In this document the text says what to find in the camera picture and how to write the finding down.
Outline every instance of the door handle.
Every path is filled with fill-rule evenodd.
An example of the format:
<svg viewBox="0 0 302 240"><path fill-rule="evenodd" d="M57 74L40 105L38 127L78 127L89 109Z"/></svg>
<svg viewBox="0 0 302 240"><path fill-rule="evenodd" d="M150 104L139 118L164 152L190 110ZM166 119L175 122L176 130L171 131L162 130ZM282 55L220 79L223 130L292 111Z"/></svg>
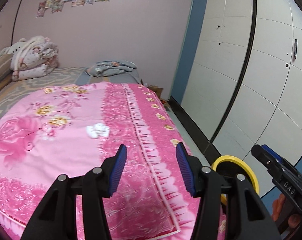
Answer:
<svg viewBox="0 0 302 240"><path fill-rule="evenodd" d="M294 51L294 54L293 54L293 56L295 58L297 58L297 49L298 49L298 40L296 39L296 41L295 41L295 51Z"/></svg>

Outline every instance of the metal bolt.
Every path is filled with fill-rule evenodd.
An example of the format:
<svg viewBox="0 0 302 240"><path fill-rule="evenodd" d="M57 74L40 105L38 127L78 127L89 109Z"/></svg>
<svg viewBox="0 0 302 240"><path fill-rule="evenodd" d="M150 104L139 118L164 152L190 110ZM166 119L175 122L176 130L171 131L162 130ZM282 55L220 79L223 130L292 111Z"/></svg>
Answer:
<svg viewBox="0 0 302 240"><path fill-rule="evenodd" d="M237 179L240 181L244 181L246 179L246 177L243 174L238 174Z"/></svg>
<svg viewBox="0 0 302 240"><path fill-rule="evenodd" d="M100 174L102 172L102 169L100 167L95 167L92 171L94 174Z"/></svg>
<svg viewBox="0 0 302 240"><path fill-rule="evenodd" d="M208 166L204 166L204 167L201 168L201 171L202 171L203 173L208 174L208 173L211 172L211 169L210 169L210 167L208 167Z"/></svg>
<svg viewBox="0 0 302 240"><path fill-rule="evenodd" d="M66 180L66 175L65 174L61 174L60 176L58 176L57 178L59 181L65 181Z"/></svg>

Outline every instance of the embossed pink fabric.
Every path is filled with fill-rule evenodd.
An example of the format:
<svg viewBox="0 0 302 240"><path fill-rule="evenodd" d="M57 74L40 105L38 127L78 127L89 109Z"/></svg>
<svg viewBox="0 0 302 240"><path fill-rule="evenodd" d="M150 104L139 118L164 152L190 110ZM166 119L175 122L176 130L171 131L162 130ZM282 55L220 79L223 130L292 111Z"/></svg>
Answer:
<svg viewBox="0 0 302 240"><path fill-rule="evenodd" d="M86 127L103 123L108 137ZM14 239L59 174L80 176L128 149L118 191L104 199L112 239L190 239L199 200L175 157L182 141L156 95L135 84L49 87L20 100L0 120L0 223ZM81 197L77 231L84 239ZM225 215L218 239L224 239Z"/></svg>

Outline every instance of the stuffed animal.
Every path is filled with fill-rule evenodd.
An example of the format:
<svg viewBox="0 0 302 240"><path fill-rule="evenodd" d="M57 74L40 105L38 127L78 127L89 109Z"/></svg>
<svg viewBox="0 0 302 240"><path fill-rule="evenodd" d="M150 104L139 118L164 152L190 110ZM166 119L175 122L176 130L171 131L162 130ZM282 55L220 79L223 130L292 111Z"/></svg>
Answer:
<svg viewBox="0 0 302 240"><path fill-rule="evenodd" d="M20 51L20 49L25 45L26 39L22 38L18 42L14 43L11 47L6 47L4 49L1 49L0 56L4 54L15 54Z"/></svg>

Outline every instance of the white cloth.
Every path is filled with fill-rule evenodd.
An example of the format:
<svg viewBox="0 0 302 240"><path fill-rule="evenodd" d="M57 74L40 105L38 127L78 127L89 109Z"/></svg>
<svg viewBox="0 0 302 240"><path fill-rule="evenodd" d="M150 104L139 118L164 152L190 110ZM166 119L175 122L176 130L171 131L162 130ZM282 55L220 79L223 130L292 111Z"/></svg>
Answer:
<svg viewBox="0 0 302 240"><path fill-rule="evenodd" d="M95 125L89 125L89 126L87 126L86 130L87 130L87 134L92 139L98 139L100 136L108 137L110 134L110 127L108 127L102 123L97 123Z"/></svg>

